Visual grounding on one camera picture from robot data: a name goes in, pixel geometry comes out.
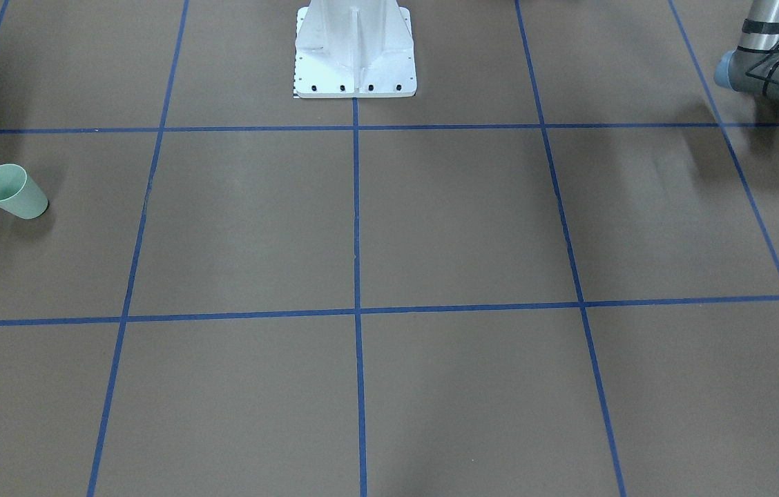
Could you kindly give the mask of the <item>green plastic cup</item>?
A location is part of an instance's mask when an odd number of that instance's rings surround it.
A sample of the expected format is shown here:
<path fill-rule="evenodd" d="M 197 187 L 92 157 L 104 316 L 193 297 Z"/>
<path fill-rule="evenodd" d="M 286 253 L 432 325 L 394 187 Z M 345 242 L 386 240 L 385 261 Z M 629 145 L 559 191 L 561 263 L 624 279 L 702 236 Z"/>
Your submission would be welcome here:
<path fill-rule="evenodd" d="M 0 208 L 9 214 L 32 220 L 49 207 L 46 194 L 27 170 L 18 164 L 0 164 Z"/>

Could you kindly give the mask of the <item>brown paper table cover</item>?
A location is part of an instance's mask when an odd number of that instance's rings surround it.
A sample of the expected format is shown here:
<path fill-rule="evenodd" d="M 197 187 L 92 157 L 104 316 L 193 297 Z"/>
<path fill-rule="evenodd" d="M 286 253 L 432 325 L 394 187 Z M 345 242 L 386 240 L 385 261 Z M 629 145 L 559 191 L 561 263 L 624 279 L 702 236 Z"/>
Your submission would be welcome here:
<path fill-rule="evenodd" d="M 779 109 L 747 1 L 0 1 L 0 496 L 779 496 Z"/>

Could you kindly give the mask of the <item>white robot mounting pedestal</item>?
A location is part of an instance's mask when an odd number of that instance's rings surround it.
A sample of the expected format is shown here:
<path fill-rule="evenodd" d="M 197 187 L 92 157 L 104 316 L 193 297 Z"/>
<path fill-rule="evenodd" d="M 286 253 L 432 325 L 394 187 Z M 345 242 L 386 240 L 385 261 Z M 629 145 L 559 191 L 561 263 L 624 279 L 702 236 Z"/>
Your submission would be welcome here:
<path fill-rule="evenodd" d="M 293 95 L 413 97 L 418 78 L 409 9 L 396 1 L 311 1 L 296 15 Z"/>

